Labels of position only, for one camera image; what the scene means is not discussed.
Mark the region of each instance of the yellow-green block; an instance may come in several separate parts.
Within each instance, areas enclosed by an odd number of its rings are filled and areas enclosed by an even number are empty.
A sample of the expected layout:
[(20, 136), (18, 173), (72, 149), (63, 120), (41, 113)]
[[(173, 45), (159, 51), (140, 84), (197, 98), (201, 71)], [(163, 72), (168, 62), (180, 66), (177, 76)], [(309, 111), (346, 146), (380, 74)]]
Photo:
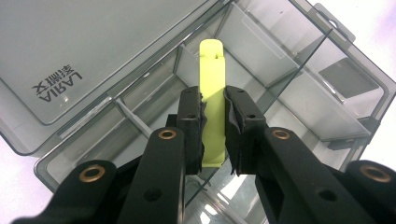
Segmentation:
[(203, 167), (220, 167), (225, 158), (225, 60), (222, 43), (216, 39), (201, 42), (200, 92), (206, 102), (207, 123), (203, 131), (205, 154)]

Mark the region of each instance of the plastic storage box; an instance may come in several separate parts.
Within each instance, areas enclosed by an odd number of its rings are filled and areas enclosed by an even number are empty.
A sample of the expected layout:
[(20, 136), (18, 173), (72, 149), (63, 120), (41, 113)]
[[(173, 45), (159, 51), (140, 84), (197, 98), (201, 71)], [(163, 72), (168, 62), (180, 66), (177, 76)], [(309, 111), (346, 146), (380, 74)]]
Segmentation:
[[(359, 158), (396, 92), (346, 27), (303, 0), (22, 2), (2, 12), (0, 131), (16, 153), (42, 157), (35, 173), (51, 190), (84, 161), (140, 156), (180, 92), (198, 85), (207, 38), (224, 45), (226, 83), (337, 169)], [(265, 220), (254, 177), (230, 171), (226, 161), (187, 177), (187, 222)]]

